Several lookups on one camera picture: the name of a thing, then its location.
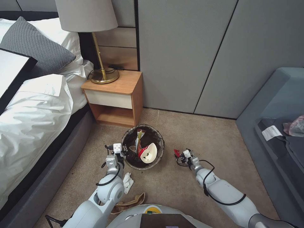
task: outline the yellow sticker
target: yellow sticker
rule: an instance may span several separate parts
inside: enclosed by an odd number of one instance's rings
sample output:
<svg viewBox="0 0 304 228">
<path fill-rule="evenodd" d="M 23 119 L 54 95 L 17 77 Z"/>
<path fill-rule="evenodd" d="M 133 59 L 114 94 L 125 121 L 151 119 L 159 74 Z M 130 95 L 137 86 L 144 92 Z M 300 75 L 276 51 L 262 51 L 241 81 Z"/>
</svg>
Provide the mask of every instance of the yellow sticker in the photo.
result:
<svg viewBox="0 0 304 228">
<path fill-rule="evenodd" d="M 155 205 L 149 205 L 148 207 L 146 207 L 144 214 L 158 214 L 158 213 L 162 213 L 162 210 Z"/>
</svg>

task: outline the gray knit pillow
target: gray knit pillow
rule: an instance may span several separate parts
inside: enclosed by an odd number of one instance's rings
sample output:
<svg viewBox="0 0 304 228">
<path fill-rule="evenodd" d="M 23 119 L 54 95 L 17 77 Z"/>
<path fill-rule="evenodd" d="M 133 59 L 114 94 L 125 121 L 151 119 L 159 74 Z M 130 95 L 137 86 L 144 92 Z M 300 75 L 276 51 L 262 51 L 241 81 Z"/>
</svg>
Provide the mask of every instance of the gray knit pillow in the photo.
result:
<svg viewBox="0 0 304 228">
<path fill-rule="evenodd" d="M 72 62 L 76 56 L 42 35 L 23 17 L 9 28 L 0 48 L 32 56 L 37 60 L 29 78 L 53 74 Z"/>
</svg>

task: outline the crumpled tissue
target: crumpled tissue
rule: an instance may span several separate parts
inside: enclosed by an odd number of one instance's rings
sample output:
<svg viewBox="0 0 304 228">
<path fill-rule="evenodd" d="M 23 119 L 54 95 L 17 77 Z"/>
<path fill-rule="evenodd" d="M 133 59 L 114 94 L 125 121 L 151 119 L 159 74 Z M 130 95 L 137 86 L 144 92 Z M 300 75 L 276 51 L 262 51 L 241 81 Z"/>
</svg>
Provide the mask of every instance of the crumpled tissue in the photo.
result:
<svg viewBox="0 0 304 228">
<path fill-rule="evenodd" d="M 132 185 L 134 183 L 134 180 L 130 176 L 131 176 L 131 173 L 126 173 L 123 178 L 123 183 L 124 183 L 123 186 L 124 186 L 125 194 L 128 194 L 130 188 L 132 187 Z"/>
</svg>

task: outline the white duvet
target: white duvet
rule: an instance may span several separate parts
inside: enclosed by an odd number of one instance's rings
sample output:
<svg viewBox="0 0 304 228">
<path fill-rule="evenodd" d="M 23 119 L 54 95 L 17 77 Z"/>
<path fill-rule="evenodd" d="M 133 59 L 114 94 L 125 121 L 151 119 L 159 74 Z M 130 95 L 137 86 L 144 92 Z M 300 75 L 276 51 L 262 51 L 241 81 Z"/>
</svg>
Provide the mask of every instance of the white duvet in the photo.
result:
<svg viewBox="0 0 304 228">
<path fill-rule="evenodd" d="M 27 80 L 0 115 L 0 209 L 63 131 L 73 100 L 62 75 Z"/>
</svg>

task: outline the wooden nightstand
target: wooden nightstand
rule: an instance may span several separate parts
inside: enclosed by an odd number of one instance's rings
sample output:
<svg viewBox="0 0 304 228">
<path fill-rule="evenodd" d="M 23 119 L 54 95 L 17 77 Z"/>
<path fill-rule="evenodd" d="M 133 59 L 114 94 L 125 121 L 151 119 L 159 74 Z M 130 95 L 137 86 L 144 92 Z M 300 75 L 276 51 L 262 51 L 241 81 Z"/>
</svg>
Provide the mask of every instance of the wooden nightstand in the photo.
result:
<svg viewBox="0 0 304 228">
<path fill-rule="evenodd" d="M 97 123 L 133 127 L 143 110 L 143 76 L 138 71 L 119 71 L 108 84 L 86 81 L 81 88 Z"/>
</svg>

